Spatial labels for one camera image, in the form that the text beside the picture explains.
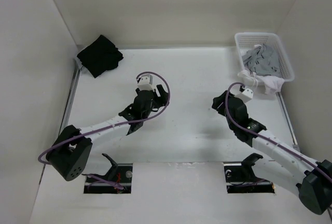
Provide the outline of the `white tank top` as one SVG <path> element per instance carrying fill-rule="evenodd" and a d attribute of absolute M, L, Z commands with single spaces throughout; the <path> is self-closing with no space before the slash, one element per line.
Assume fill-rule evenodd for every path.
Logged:
<path fill-rule="evenodd" d="M 267 95 L 281 92 L 282 85 L 285 82 L 283 78 L 277 76 L 260 76 L 246 69 L 240 71 L 238 77 L 243 80 L 246 86 L 251 87 L 251 89 L 264 86 L 265 94 Z"/>

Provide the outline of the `white plastic basket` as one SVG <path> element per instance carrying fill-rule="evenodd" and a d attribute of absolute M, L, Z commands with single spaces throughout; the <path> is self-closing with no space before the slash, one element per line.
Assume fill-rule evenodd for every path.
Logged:
<path fill-rule="evenodd" d="M 277 34 L 242 32 L 234 36 L 241 70 L 249 72 L 244 83 L 251 85 L 253 73 L 261 76 L 277 76 L 285 82 L 295 79 L 288 55 Z"/>

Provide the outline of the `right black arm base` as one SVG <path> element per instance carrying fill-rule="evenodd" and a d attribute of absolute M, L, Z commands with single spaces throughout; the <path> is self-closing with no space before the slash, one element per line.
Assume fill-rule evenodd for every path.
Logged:
<path fill-rule="evenodd" d="M 272 182 L 258 178 L 252 167 L 263 156 L 253 153 L 242 162 L 224 164 L 227 193 L 275 193 Z"/>

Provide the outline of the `grey tank top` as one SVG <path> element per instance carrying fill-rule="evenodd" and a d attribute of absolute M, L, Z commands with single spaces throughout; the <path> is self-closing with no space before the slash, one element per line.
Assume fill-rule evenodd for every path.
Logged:
<path fill-rule="evenodd" d="M 250 72 L 260 76 L 281 77 L 279 56 L 274 48 L 262 44 L 255 45 L 242 56 L 243 64 Z"/>

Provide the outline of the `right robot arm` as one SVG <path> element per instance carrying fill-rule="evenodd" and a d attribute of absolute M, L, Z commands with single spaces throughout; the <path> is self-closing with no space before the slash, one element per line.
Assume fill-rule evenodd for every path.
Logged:
<path fill-rule="evenodd" d="M 237 95 L 225 91 L 212 103 L 236 138 L 256 149 L 241 162 L 242 177 L 268 180 L 297 196 L 309 211 L 323 214 L 331 207 L 331 162 L 303 155 L 250 118 L 245 103 L 252 97 L 250 89 Z"/>

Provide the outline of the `folded black tank top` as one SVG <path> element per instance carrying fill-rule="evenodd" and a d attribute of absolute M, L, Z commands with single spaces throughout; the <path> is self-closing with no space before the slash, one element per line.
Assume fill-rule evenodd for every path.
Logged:
<path fill-rule="evenodd" d="M 92 44 L 84 48 L 77 55 L 88 72 L 97 78 L 106 71 L 112 71 L 119 66 L 123 54 L 104 35 L 100 35 Z"/>

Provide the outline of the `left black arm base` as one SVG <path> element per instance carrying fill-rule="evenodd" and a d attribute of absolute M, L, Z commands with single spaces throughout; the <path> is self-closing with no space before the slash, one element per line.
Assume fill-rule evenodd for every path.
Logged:
<path fill-rule="evenodd" d="M 104 175 L 94 174 L 94 177 L 86 177 L 84 194 L 130 194 L 132 189 L 133 164 L 117 163 L 109 155 L 103 153 L 110 165 Z M 113 187 L 105 181 L 111 181 L 122 186 L 122 189 Z"/>

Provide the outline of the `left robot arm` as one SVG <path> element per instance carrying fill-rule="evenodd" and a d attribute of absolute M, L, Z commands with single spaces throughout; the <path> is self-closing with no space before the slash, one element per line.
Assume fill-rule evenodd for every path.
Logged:
<path fill-rule="evenodd" d="M 112 181 L 116 177 L 116 168 L 103 164 L 97 170 L 98 163 L 89 158 L 91 150 L 136 132 L 152 112 L 165 108 L 169 100 L 170 94 L 162 85 L 151 90 L 137 88 L 133 103 L 116 117 L 85 128 L 65 127 L 47 152 L 46 160 L 66 181 L 72 181 L 81 174 L 93 174 L 106 182 Z"/>

